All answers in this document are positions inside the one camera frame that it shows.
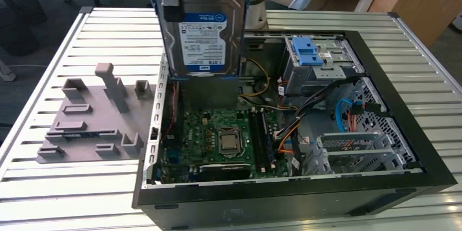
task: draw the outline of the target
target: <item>red cable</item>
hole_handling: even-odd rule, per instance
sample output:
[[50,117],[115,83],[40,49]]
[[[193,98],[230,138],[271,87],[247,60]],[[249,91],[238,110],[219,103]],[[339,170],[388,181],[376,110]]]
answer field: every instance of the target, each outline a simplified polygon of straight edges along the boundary
[[167,132],[165,137],[162,138],[162,141],[166,140],[169,133],[173,130],[174,127],[174,121],[175,121],[175,117],[177,117],[177,109],[175,109],[175,96],[177,96],[177,84],[174,84],[174,96],[173,96],[173,121],[171,121],[171,125],[169,126]]

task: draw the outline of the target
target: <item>gray 3d printed part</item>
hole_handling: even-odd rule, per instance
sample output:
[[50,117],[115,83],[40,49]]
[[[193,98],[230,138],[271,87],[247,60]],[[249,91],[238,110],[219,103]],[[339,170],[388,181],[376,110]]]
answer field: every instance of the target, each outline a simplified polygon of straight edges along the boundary
[[106,86],[86,86],[79,78],[67,80],[67,98],[38,152],[39,163],[139,157],[149,140],[155,85],[138,81],[123,86],[112,68],[111,63],[96,66]]

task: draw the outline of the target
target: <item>yellow cable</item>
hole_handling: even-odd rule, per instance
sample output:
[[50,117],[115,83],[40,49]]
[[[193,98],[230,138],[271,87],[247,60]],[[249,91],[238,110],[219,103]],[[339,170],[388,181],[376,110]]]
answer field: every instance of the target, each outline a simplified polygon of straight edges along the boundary
[[261,70],[263,71],[263,73],[265,73],[265,75],[266,75],[266,86],[265,86],[265,89],[263,89],[262,91],[259,91],[259,92],[257,92],[257,93],[239,94],[239,97],[255,97],[255,96],[258,96],[259,94],[265,93],[266,90],[267,90],[269,87],[270,87],[270,76],[269,76],[269,73],[266,73],[266,70],[263,69],[263,67],[259,65],[259,63],[258,63],[255,60],[253,60],[253,59],[250,59],[250,58],[247,58],[247,60],[250,60],[250,61],[257,65],[257,67],[259,67]]

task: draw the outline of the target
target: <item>aluminum table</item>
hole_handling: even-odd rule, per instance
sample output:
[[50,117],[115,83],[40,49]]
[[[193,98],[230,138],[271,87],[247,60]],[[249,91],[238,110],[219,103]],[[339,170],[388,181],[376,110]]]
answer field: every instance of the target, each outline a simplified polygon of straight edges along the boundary
[[[388,14],[269,11],[271,29],[357,30],[462,183],[462,89],[400,18]],[[99,62],[124,84],[158,82],[162,33],[151,9],[95,8],[71,27],[0,149],[0,230],[159,230],[131,208],[138,160],[38,164],[67,78],[102,85]],[[462,184],[376,216],[214,230],[461,230]]]

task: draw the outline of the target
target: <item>blue drive bay latch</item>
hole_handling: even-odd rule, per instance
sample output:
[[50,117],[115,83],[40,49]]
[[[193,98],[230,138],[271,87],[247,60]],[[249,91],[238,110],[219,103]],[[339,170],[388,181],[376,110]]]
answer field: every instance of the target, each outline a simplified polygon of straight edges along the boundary
[[299,64],[302,66],[322,66],[325,61],[318,56],[317,46],[313,44],[311,38],[294,37],[291,41]]

